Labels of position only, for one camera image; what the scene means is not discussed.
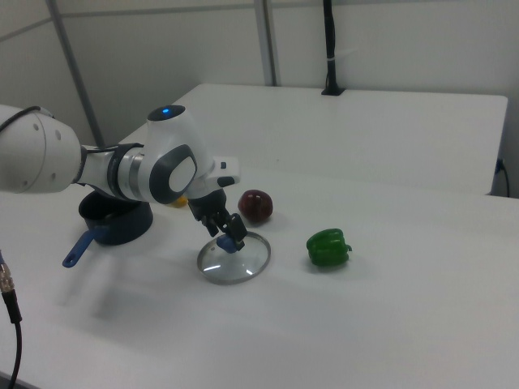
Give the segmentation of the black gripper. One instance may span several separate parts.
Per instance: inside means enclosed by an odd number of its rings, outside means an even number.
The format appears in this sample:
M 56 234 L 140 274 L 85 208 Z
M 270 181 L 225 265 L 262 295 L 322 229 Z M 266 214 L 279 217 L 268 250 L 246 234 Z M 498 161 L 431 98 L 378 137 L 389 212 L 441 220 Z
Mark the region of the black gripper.
M 188 199 L 188 206 L 192 215 L 197 221 L 202 222 L 211 237 L 216 236 L 222 228 L 225 235 L 221 237 L 221 248 L 225 252 L 238 252 L 245 246 L 243 240 L 247 236 L 247 228 L 240 215 L 234 213 L 228 216 L 225 207 L 226 194 L 223 189 L 214 190 L 201 198 Z

